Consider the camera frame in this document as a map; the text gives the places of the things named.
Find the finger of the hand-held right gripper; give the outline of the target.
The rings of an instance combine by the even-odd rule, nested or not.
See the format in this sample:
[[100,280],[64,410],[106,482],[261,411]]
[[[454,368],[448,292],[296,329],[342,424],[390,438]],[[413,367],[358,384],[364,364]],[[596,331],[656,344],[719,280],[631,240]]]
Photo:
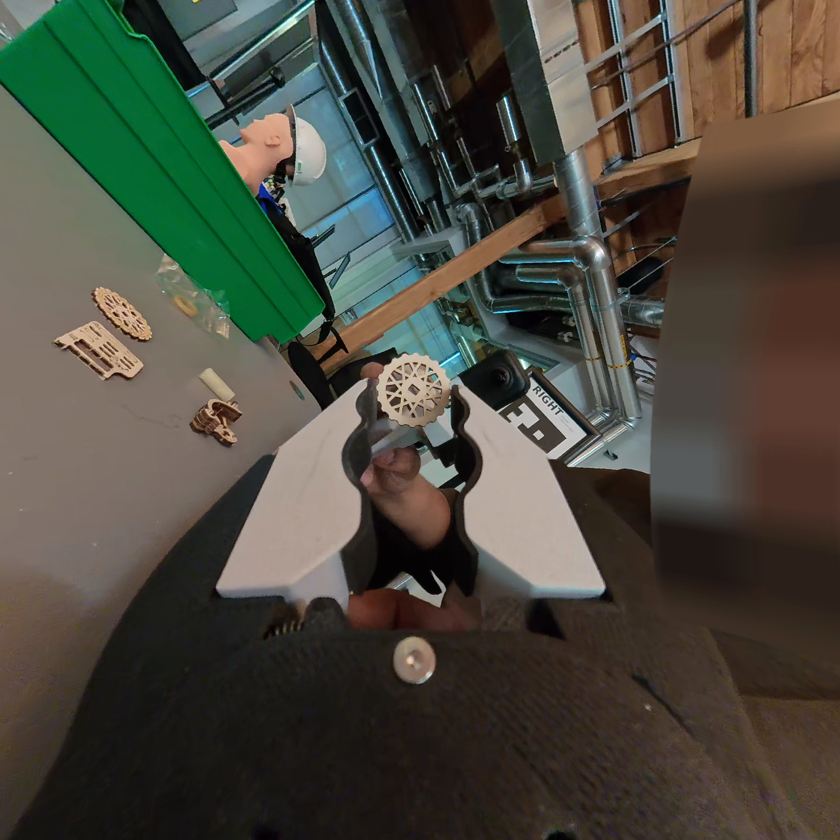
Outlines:
[[399,448],[428,446],[426,429],[435,421],[420,426],[400,425],[391,418],[378,418],[370,427],[371,455],[378,456]]

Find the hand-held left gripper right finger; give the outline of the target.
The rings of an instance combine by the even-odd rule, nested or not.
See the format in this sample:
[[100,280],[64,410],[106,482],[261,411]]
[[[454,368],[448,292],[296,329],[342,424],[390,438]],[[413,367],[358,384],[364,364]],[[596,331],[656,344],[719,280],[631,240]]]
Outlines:
[[455,525],[469,554],[455,580],[483,612],[503,599],[595,600],[606,592],[569,502],[540,447],[555,431],[530,405],[495,412],[451,392],[455,463],[465,486]]

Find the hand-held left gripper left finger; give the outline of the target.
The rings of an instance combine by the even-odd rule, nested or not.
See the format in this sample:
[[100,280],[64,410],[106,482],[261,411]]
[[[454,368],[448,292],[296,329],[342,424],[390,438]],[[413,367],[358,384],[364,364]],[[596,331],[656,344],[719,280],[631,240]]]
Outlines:
[[373,392],[347,392],[277,451],[217,584],[229,599],[278,596],[344,612],[375,572],[371,499]]

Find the wooden gear wheel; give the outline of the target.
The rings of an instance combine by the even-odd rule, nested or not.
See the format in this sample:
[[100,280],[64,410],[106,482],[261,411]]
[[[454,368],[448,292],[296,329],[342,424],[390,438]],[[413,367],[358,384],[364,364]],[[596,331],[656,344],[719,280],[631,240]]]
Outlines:
[[377,402],[384,415],[404,427],[437,421],[449,405],[451,383],[426,355],[403,354],[385,364],[377,378]]
[[104,318],[121,333],[132,340],[151,341],[153,333],[150,324],[124,296],[111,289],[97,287],[91,292],[91,299]]

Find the grey desk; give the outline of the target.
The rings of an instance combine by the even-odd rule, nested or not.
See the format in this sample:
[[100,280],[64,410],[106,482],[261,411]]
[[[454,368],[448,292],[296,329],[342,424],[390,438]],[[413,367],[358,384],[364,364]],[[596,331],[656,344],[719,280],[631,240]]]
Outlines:
[[[174,543],[263,455],[318,413],[267,341],[229,339],[158,288],[162,253],[2,90],[2,836],[54,762],[127,604]],[[124,295],[153,338],[103,381],[55,338]],[[243,416],[232,447],[190,428],[216,396]]]

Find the person's right hand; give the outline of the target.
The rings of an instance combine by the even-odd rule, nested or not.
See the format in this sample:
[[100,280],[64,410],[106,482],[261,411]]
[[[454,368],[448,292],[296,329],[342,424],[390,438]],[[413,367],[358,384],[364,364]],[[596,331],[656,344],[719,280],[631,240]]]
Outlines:
[[354,629],[466,632],[481,627],[480,603],[454,582],[457,493],[436,488],[420,470],[417,451],[398,448],[373,457],[362,475],[377,553],[368,590],[350,596]]

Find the small wooden assembly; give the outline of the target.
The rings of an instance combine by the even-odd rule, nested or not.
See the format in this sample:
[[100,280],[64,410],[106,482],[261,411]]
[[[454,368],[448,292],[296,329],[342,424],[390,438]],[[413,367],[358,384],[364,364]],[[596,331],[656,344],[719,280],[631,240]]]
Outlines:
[[190,422],[192,431],[215,438],[221,445],[232,447],[237,436],[231,428],[243,416],[236,402],[213,398],[205,403]]

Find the wooden ceiling beam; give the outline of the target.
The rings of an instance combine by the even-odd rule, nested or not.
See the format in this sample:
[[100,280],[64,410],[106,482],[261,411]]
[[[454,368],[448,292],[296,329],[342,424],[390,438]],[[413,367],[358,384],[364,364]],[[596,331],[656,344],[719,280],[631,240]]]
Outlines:
[[[588,165],[583,163],[583,197],[615,198],[622,201],[632,194],[651,188],[683,182],[691,177],[699,148],[700,141],[693,140],[674,149],[646,155],[603,177],[596,185],[589,182]],[[498,231],[480,240],[477,245],[468,247],[442,267],[342,328],[339,336],[343,347],[334,338],[326,342],[327,351],[319,362],[323,372],[335,372],[352,354],[377,341],[389,329],[536,235],[564,220],[572,225],[574,213],[583,208],[583,200],[571,197],[571,184],[571,175],[562,176],[557,196],[532,206]]]

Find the silver ventilation pipes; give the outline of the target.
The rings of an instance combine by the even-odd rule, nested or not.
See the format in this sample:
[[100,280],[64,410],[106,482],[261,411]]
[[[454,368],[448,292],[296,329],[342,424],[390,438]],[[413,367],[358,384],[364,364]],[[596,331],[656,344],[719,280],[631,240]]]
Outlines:
[[[572,225],[560,222],[498,262],[505,257],[518,259],[519,268],[553,270],[567,282],[566,296],[595,397],[589,418],[603,435],[602,445],[610,445],[640,423],[643,409],[598,202],[583,197],[585,145],[596,137],[597,128],[573,4],[491,5],[535,160],[552,165],[559,193],[560,178],[571,175],[571,197],[583,200]],[[590,170],[589,182],[594,185]],[[482,310],[547,311],[558,300],[548,293],[494,298],[479,279],[482,270],[466,280]]]

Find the mannequin torso with dark vest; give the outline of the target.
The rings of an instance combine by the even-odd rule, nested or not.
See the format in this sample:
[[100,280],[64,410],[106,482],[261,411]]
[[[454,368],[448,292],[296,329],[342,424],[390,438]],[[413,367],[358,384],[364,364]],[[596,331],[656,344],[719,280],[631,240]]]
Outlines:
[[341,339],[338,330],[336,330],[333,325],[336,318],[336,311],[333,304],[332,293],[323,276],[312,241],[310,238],[304,236],[297,230],[296,226],[291,221],[291,216],[288,211],[278,204],[264,183],[259,185],[256,199],[268,216],[269,221],[278,232],[279,236],[284,240],[291,255],[297,261],[299,267],[305,273],[310,283],[323,300],[324,309],[322,311],[322,315],[324,317],[324,323],[320,328],[316,344],[324,342],[329,333],[333,334],[335,337],[336,344],[323,355],[321,360],[328,359],[340,350],[347,353],[347,347]]

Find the clear plastic bag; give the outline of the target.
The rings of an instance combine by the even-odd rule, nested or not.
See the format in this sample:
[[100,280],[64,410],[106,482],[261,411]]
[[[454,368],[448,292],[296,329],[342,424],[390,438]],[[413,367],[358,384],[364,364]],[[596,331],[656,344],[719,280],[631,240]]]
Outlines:
[[206,290],[200,287],[167,254],[162,256],[155,280],[161,293],[192,322],[208,333],[224,340],[229,339],[232,321],[223,290]]

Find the slotted wooden cutout sheet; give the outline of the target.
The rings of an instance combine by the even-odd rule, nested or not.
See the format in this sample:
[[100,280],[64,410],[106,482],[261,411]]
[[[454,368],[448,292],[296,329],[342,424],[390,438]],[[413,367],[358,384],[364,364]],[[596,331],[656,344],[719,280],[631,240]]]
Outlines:
[[72,352],[103,381],[113,376],[131,380],[144,367],[139,357],[96,321],[60,335],[53,344]]

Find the white hard hat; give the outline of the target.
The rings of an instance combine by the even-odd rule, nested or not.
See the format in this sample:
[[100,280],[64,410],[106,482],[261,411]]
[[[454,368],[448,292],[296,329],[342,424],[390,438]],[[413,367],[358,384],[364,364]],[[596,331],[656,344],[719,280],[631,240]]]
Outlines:
[[325,172],[327,147],[319,132],[303,119],[293,105],[287,108],[293,142],[292,170],[288,181],[294,186],[310,186]]

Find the mannequin head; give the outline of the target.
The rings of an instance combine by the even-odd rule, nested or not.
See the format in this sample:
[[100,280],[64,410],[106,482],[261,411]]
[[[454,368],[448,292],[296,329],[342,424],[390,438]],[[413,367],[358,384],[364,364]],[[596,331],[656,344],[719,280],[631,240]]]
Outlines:
[[237,173],[252,196],[257,196],[262,183],[273,176],[277,167],[293,158],[295,145],[291,122],[285,113],[271,113],[245,126],[240,144],[220,141]]

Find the green plastic bin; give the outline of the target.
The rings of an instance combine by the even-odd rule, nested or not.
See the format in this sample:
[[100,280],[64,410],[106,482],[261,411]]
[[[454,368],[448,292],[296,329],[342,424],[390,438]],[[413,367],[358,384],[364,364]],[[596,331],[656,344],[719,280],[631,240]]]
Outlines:
[[252,340],[324,310],[264,210],[122,2],[60,2],[2,48],[2,86]]

